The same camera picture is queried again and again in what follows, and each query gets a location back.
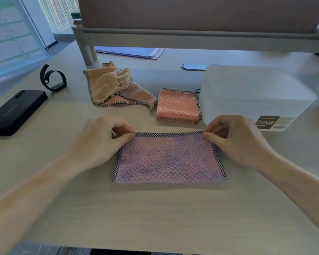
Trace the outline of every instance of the plastic container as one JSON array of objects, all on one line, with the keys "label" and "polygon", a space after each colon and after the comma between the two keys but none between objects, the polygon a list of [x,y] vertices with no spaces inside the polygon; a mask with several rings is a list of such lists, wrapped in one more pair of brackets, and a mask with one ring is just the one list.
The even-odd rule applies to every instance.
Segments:
[{"label": "plastic container", "polygon": [[282,69],[208,66],[200,93],[202,119],[243,115],[263,131],[284,131],[317,95]]}]

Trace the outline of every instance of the window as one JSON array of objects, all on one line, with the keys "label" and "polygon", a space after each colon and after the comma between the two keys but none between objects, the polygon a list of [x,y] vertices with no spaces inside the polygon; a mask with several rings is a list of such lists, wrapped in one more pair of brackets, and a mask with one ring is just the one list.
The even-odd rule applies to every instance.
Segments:
[{"label": "window", "polygon": [[78,0],[38,0],[53,33],[61,33],[72,25],[71,12],[79,11]]}]

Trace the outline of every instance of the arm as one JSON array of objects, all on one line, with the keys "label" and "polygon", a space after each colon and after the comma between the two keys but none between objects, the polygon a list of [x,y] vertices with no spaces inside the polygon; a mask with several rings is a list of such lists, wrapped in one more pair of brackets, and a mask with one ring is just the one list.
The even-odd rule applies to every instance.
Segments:
[{"label": "arm", "polygon": [[202,136],[235,162],[252,167],[294,202],[319,228],[319,178],[277,154],[258,128],[240,115],[219,116]]},{"label": "arm", "polygon": [[0,197],[0,255],[14,247],[72,178],[109,160],[134,134],[135,130],[120,118],[89,120],[65,155],[3,194]]}]

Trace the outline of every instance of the towel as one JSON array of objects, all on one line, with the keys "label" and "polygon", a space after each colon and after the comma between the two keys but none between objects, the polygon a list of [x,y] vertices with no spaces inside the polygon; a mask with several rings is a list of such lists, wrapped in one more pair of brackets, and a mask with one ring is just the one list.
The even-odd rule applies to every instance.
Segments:
[{"label": "towel", "polygon": [[199,97],[190,91],[162,89],[158,97],[157,119],[165,121],[198,123],[202,119]]},{"label": "towel", "polygon": [[83,70],[95,105],[141,104],[149,107],[150,111],[154,110],[157,99],[131,81],[129,69],[118,69],[113,62],[102,65],[102,69]]},{"label": "towel", "polygon": [[216,145],[202,132],[136,133],[117,152],[112,181],[138,183],[204,183],[226,180]]}]

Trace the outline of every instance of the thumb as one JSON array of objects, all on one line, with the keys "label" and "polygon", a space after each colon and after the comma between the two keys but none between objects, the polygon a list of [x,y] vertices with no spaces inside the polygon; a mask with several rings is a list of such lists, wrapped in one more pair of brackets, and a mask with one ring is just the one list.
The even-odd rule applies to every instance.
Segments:
[{"label": "thumb", "polygon": [[204,132],[202,133],[202,137],[211,143],[214,143],[215,145],[219,146],[221,149],[224,146],[225,142],[227,141],[224,138],[221,138],[213,133],[210,132]]},{"label": "thumb", "polygon": [[114,146],[116,147],[116,151],[119,150],[120,147],[132,141],[135,135],[133,133],[124,134],[117,139],[112,140]]}]

